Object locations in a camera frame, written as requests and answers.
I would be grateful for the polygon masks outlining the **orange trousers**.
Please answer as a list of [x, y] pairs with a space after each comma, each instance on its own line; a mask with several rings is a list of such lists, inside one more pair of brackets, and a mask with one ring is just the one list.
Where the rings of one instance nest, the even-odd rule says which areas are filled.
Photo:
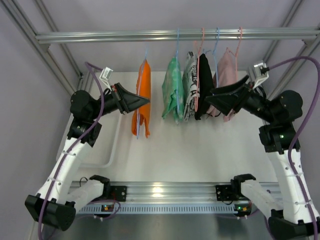
[[138, 136], [141, 126], [144, 125], [144, 134], [148, 138], [150, 136], [149, 124], [151, 119], [151, 67], [145, 59], [140, 65], [138, 78], [136, 83], [136, 94], [147, 100], [144, 105], [134, 111], [131, 119], [131, 132]]

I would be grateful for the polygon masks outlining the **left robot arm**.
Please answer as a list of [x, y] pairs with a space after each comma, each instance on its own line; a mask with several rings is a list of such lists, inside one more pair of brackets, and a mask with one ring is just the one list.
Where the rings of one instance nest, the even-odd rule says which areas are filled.
[[93, 175], [81, 187], [69, 191], [75, 174], [98, 139], [102, 128], [99, 119], [114, 111], [131, 113], [149, 104], [150, 98], [129, 92], [116, 83], [98, 99], [85, 90], [78, 90], [70, 102], [73, 120], [60, 157], [43, 186], [25, 200], [27, 210], [40, 226], [60, 231], [70, 228], [84, 206], [111, 196], [110, 179], [99, 175]]

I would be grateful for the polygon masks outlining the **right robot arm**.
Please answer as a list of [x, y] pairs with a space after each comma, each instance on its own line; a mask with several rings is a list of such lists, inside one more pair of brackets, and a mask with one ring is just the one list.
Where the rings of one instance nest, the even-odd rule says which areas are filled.
[[245, 76], [237, 83], [211, 89], [205, 101], [223, 114], [246, 110], [266, 122], [259, 128], [259, 139], [273, 166], [282, 200], [276, 201], [249, 173], [230, 181], [231, 195], [236, 200], [250, 200], [258, 208], [274, 239], [318, 239], [320, 215], [306, 186], [301, 147], [293, 126], [303, 114], [300, 94], [286, 90], [268, 100]]

